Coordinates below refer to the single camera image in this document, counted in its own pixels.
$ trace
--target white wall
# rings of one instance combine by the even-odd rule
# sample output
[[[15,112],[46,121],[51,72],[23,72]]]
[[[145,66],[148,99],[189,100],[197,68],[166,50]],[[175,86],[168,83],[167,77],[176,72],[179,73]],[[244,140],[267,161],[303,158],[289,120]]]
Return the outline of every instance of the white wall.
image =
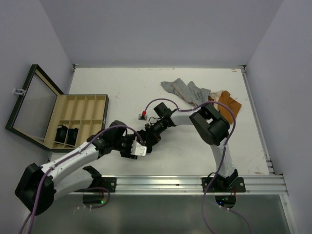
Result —
[[[71,63],[38,0],[0,1],[0,233],[17,233],[25,206],[14,190],[26,166],[42,164],[49,152],[4,129],[33,63],[38,63],[59,88],[67,92]]]
[[[285,176],[301,233],[311,233],[311,0],[284,0],[247,77],[275,171]]]
[[[40,0],[72,63],[247,64],[282,0]]]

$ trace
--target wooden box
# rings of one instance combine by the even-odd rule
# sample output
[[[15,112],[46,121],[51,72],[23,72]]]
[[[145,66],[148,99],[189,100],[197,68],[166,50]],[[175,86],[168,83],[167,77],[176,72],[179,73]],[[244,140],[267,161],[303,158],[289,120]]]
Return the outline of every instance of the wooden box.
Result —
[[[31,66],[6,129],[46,150],[69,152],[105,127],[107,95],[65,95],[37,65]],[[58,127],[67,128],[64,142]],[[67,144],[69,129],[78,129],[75,145]]]

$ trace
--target black mount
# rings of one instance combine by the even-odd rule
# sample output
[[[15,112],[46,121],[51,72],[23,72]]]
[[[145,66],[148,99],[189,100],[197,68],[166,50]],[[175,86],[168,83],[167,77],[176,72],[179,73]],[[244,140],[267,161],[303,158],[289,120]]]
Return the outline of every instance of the black mount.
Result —
[[[116,183],[117,178],[113,176],[108,177],[102,177],[101,173],[98,172],[94,167],[92,166],[86,166],[83,168],[83,170],[86,170],[91,174],[91,177],[93,178],[93,181],[89,188],[98,188],[102,187],[107,189],[110,193],[114,193],[116,189]]]
[[[110,193],[114,193],[116,190],[116,184],[117,184],[117,178],[116,177],[100,177],[100,178],[95,178],[90,185],[89,188],[98,188],[102,187],[107,189]],[[90,192],[88,189],[80,189],[77,192],[80,193],[87,193]],[[103,191],[102,190],[92,190],[91,192],[96,193],[99,192],[98,194],[83,194],[82,196],[82,202],[84,205],[87,204],[100,204],[103,201],[104,196],[102,195]]]
[[[15,195],[31,212],[33,211],[35,204],[37,188],[43,175],[44,172],[41,170],[41,167],[37,166],[35,163],[30,164],[26,167],[19,184],[15,189]],[[54,190],[52,177],[46,177],[40,191],[38,207],[35,215],[43,213],[52,205],[55,192],[56,190]]]
[[[209,182],[213,179],[213,176],[203,177],[201,179],[201,185],[203,188],[203,192],[205,191]],[[208,193],[231,193],[233,190],[236,189],[238,193],[244,193],[246,191],[244,178],[238,177],[237,170],[233,172],[227,178],[224,178],[220,175],[216,176],[216,179],[213,181],[211,186],[208,189]]]

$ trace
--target black object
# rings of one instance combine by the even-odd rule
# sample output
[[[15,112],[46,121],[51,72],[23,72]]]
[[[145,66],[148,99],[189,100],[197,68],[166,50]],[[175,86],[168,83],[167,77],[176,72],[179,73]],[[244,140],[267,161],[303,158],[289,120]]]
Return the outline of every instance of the black object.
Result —
[[[122,125],[126,126],[121,121],[115,120],[111,123],[110,127],[116,126],[116,125]],[[127,138],[128,136],[123,137],[122,135],[126,131],[125,128],[114,128],[111,130],[106,131],[102,135],[100,135],[97,139],[95,139],[92,144],[95,145],[96,150],[98,150],[98,157],[102,157],[103,155],[109,154],[112,150],[119,150],[122,148],[122,141],[124,138]],[[94,136],[92,135],[87,139],[87,142],[90,142]]]
[[[59,125],[57,128],[57,134],[55,136],[55,141],[57,144],[59,143],[65,143],[66,134],[67,134],[68,128],[64,125]]]
[[[158,104],[155,108],[154,111],[156,114],[162,118],[162,117],[167,117],[172,114],[172,111],[165,105],[165,103],[160,103]]]
[[[70,147],[75,147],[77,136],[78,128],[69,128],[66,144],[68,144]]]
[[[190,119],[200,137],[209,145],[220,145],[229,135],[230,124],[211,104],[201,107]]]
[[[110,193],[114,193],[116,189],[116,183],[117,178],[116,177],[102,177],[100,172],[98,172],[94,167],[92,166],[86,166],[83,168],[83,170],[86,170],[91,174],[91,177],[93,178],[93,181],[89,188],[97,188],[97,187],[103,187],[107,189]],[[80,192],[86,192],[88,190],[81,189]]]
[[[223,206],[230,209],[236,203],[236,196],[234,194],[230,196],[215,196],[215,201],[219,206]]]
[[[139,114],[139,115],[138,115],[138,120],[144,120],[144,121],[146,121],[146,120],[147,120],[147,115]]]
[[[35,204],[37,188],[42,179],[44,172],[35,163],[26,167],[18,186],[15,189],[15,195],[22,201],[22,203],[33,211]],[[51,176],[44,179],[38,201],[38,207],[35,215],[39,215],[46,211],[54,201],[54,184]]]
[[[132,155],[131,149],[133,141],[135,140],[136,135],[128,135],[127,137],[123,137],[119,141],[119,146],[116,149],[119,150],[120,156],[130,158],[130,159],[137,159],[136,155]]]
[[[234,188],[238,193],[244,193],[246,191],[244,178],[237,177],[237,170],[235,169],[234,175],[229,176],[227,178],[223,178],[220,175],[217,175],[216,179],[213,181],[212,185],[208,189],[208,193],[231,193],[233,192]],[[206,186],[209,182],[213,179],[213,177],[203,177],[201,179],[203,192],[206,189]]]
[[[99,191],[100,194],[84,194],[82,196],[82,203],[84,205],[89,204],[101,204],[104,199],[104,195],[102,195],[102,191]]]

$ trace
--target white table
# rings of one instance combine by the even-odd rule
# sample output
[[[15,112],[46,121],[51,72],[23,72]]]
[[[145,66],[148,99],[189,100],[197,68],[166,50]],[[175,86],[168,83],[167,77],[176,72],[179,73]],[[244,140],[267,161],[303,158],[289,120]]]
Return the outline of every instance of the white table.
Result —
[[[177,78],[186,84],[192,80],[198,87],[212,91],[228,90],[231,97],[242,104],[236,119],[237,128],[229,141],[233,162],[240,175],[268,175],[265,155],[239,69],[77,68],[70,94],[108,94],[106,127],[117,119],[140,130],[146,122],[138,120],[138,114],[152,99],[169,98],[182,109],[192,108],[160,86],[161,81],[174,81]],[[158,103],[160,101],[150,106],[147,112],[149,116],[157,116],[153,108]],[[172,110],[175,108],[169,102],[165,104]],[[120,157],[119,152],[112,152],[90,165],[105,175],[191,176],[207,175],[216,170],[210,146],[200,138],[194,126],[167,129],[161,138],[146,157],[132,160]]]

